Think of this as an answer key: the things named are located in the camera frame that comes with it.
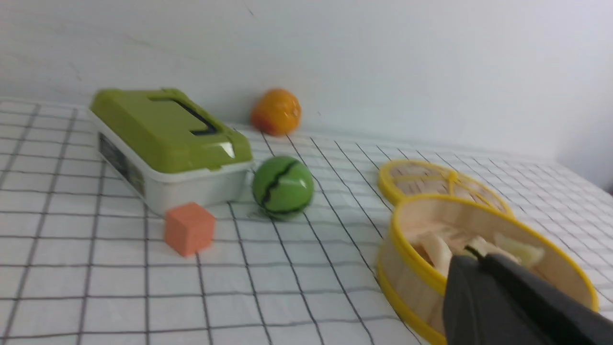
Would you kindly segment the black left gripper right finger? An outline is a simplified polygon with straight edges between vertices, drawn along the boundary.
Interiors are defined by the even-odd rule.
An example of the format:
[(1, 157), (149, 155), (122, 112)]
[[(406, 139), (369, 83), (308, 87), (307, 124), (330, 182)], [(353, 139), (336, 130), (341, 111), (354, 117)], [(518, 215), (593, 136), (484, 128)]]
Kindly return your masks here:
[(612, 321), (499, 254), (484, 257), (484, 271), (556, 345), (610, 345)]

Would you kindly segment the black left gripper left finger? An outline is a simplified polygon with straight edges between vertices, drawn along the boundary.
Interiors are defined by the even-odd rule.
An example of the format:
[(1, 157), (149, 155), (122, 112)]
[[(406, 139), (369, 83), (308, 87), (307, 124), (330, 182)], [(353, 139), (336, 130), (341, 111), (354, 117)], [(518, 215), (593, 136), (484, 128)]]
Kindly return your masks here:
[(554, 345), (478, 260), (455, 255), (447, 275), (443, 325), (449, 345)]

